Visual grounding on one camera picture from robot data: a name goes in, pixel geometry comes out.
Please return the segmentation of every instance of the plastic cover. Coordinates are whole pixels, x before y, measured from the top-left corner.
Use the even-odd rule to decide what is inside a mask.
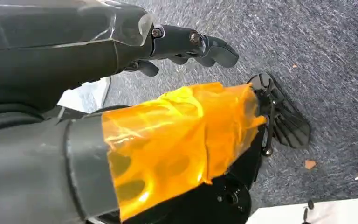
[[[266,122],[250,86],[182,87],[102,115],[122,220],[211,183],[250,147]]]
[[[144,44],[153,17],[112,0],[0,0],[0,49],[98,41]]]

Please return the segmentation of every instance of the gray sleeve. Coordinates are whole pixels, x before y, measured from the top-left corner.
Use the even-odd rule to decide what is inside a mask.
[[[80,223],[118,210],[101,117],[0,130],[0,224]]]

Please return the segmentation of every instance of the black fabric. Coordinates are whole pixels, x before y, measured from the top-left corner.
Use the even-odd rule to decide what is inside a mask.
[[[42,121],[43,117],[32,107],[21,104],[0,104],[0,129]]]

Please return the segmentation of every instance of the prosthetic arm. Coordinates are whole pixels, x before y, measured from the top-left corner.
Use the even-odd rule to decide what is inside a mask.
[[[81,83],[123,70],[154,76],[158,68],[150,60],[183,64],[189,58],[231,67],[238,55],[223,40],[193,29],[154,25],[132,5],[1,0],[0,223],[79,223],[119,210],[126,220],[223,174],[265,123],[259,96],[265,108],[270,98],[282,99],[271,94],[273,82],[257,92],[252,84],[185,87],[79,120],[41,116]],[[288,144],[302,121],[285,129]],[[167,160],[179,148],[182,160]],[[177,172],[162,175],[172,171],[169,164]],[[181,187],[171,191],[168,182]]]

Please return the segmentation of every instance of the gray carpet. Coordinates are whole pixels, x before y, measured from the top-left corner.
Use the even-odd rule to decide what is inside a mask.
[[[312,137],[305,150],[274,142],[275,153],[252,188],[254,208],[358,197],[358,0],[128,2],[160,23],[224,39],[240,60],[231,69],[203,68],[194,60],[185,65],[158,61],[156,77],[114,76],[105,105],[132,105],[195,83],[242,84],[269,72],[311,123]],[[305,169],[306,159],[316,161],[316,167]]]

